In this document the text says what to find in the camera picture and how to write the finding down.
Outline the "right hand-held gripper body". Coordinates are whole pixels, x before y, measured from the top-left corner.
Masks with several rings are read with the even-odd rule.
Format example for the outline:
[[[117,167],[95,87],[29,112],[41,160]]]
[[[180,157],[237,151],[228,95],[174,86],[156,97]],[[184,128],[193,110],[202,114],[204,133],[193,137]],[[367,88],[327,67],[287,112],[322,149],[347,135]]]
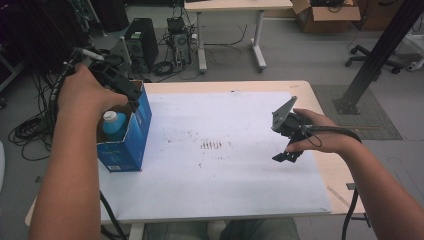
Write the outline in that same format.
[[[301,141],[311,136],[307,127],[312,125],[312,121],[303,115],[292,112],[296,101],[297,97],[292,96],[272,113],[271,129],[293,141]]]

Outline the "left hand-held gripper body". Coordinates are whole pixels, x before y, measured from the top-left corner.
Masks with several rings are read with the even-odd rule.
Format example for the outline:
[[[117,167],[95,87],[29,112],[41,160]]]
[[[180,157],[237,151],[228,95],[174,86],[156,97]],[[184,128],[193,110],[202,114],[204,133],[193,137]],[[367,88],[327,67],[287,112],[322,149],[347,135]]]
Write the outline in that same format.
[[[129,101],[137,101],[141,90],[127,77],[131,65],[126,40],[121,36],[110,53],[103,60],[93,61],[89,69],[102,86],[126,95]]]

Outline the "blue bottle with white cap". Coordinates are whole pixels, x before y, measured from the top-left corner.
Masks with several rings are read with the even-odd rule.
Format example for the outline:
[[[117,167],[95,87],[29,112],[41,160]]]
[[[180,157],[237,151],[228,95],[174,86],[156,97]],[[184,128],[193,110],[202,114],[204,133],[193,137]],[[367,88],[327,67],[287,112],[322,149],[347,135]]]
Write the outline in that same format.
[[[102,130],[111,142],[121,141],[126,134],[126,120],[124,113],[107,111],[103,114]]]

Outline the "blue cardboard box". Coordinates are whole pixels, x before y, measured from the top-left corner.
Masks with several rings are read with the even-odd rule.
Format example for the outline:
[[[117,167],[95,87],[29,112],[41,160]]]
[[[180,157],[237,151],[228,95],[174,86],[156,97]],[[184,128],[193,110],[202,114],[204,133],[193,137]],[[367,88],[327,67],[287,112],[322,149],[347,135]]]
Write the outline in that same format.
[[[133,82],[141,90],[140,107],[133,113],[129,104],[109,111],[124,113],[126,134],[121,141],[111,142],[102,130],[103,115],[97,126],[98,159],[110,172],[140,171],[149,133],[152,112],[142,81]]]

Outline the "person's left hand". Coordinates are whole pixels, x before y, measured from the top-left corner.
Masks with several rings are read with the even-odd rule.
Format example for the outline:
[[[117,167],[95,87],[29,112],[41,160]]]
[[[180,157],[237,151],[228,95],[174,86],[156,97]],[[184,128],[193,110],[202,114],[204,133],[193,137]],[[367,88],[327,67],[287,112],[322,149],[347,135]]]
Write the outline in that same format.
[[[65,79],[61,88],[56,125],[96,125],[104,112],[127,103],[125,95],[105,89],[84,64],[77,64],[75,73]]]

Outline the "person's right hand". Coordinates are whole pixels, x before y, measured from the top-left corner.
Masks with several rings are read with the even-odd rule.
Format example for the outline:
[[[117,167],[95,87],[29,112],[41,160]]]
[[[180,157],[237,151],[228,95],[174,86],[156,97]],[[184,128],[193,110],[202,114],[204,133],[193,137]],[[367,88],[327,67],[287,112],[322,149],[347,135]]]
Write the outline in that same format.
[[[318,126],[336,127],[336,124],[328,117],[315,113],[307,109],[295,108],[294,112],[310,118],[312,123]],[[363,145],[356,139],[338,133],[318,132],[318,141],[302,140],[289,144],[286,147],[287,152],[298,152],[302,150],[317,150],[325,153],[337,153],[341,157],[354,155],[363,150]]]

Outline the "black computer tower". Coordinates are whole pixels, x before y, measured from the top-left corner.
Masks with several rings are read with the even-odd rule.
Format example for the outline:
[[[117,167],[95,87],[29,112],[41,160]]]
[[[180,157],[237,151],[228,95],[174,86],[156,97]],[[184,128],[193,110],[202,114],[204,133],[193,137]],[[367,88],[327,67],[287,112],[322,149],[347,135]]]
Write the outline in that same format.
[[[125,35],[130,58],[151,72],[159,53],[153,21],[150,18],[134,18]]]

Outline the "white table mat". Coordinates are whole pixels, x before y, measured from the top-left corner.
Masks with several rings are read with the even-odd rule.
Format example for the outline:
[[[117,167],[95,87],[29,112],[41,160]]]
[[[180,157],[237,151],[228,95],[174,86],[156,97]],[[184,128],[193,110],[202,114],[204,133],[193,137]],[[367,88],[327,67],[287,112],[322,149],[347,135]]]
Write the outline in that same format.
[[[142,167],[99,169],[121,221],[327,214],[332,207],[311,153],[274,157],[287,138],[271,129],[288,92],[152,94]]]

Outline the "small open computer case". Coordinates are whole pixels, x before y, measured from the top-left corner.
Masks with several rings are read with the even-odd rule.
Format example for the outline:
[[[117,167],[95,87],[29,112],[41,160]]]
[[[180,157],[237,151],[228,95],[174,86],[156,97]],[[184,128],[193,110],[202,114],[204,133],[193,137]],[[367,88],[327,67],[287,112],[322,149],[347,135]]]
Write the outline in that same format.
[[[170,44],[178,67],[191,64],[189,32],[182,17],[167,19]]]

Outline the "light wooden table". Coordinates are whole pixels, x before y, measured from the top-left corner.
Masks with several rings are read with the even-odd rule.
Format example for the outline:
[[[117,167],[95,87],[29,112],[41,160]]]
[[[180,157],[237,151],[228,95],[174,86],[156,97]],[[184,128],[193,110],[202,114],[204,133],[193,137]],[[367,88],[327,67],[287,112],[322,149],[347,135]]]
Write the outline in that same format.
[[[164,83],[150,84],[147,91],[152,94],[186,94],[186,93],[223,93],[230,91],[241,92],[288,92],[298,98],[298,106],[308,108],[315,112],[322,112],[322,108],[317,100],[312,87],[305,81],[268,81],[268,82],[187,82],[187,83]],[[327,214],[341,215],[347,213],[351,205],[351,191],[347,189],[346,183],[352,178],[336,155],[324,156],[322,154],[312,154],[319,174],[325,185],[325,189],[332,207]],[[99,176],[99,193],[102,191]],[[106,220],[106,215],[100,207],[100,223]],[[215,219],[191,219],[191,220],[217,220],[217,219],[240,219],[238,218],[215,218]]]

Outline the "grey floor mat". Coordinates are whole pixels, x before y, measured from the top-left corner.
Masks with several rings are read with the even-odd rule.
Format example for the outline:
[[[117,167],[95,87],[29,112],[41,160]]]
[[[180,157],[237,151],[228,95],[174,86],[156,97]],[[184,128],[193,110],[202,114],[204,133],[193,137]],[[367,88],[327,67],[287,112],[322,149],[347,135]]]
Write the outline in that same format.
[[[334,100],[341,98],[347,88],[347,85],[312,86],[324,114],[339,126],[355,132],[362,140],[402,140],[370,90],[366,90],[357,103],[357,114],[339,114]]]

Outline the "open brown cardboard box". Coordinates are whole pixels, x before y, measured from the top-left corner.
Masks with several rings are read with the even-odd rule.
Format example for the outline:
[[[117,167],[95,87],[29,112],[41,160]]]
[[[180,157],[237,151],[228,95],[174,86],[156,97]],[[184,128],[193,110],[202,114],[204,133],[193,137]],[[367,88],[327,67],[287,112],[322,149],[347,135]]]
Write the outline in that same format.
[[[361,19],[353,0],[291,0],[295,19],[304,33],[341,33]]]

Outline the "white-legged background table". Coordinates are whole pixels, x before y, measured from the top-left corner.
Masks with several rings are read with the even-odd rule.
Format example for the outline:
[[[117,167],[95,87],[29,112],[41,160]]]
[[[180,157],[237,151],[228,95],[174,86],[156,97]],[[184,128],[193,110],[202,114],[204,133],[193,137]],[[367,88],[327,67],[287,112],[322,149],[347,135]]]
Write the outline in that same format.
[[[207,71],[207,59],[204,43],[203,27],[207,24],[228,25],[254,24],[254,37],[250,40],[253,54],[258,64],[258,71],[267,68],[260,48],[260,37],[264,15],[267,10],[291,9],[291,0],[184,0],[187,12],[196,14],[198,48],[198,69],[204,74]]]

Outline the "closed brown cardboard box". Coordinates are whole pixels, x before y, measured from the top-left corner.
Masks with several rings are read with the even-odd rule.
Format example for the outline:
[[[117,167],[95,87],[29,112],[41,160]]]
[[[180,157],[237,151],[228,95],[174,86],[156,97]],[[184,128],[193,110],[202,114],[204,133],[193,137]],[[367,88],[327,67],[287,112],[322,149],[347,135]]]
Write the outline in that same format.
[[[354,0],[359,7],[359,21],[353,24],[361,31],[384,31],[404,0]]]

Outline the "black metal post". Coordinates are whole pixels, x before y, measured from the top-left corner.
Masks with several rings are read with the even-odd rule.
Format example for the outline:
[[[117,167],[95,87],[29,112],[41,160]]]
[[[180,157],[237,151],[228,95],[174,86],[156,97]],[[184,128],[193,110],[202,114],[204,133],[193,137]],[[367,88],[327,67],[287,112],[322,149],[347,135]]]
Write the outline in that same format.
[[[356,105],[375,81],[385,62],[424,12],[424,0],[404,0],[391,22],[371,50],[352,83],[334,104],[339,114],[357,114]]]

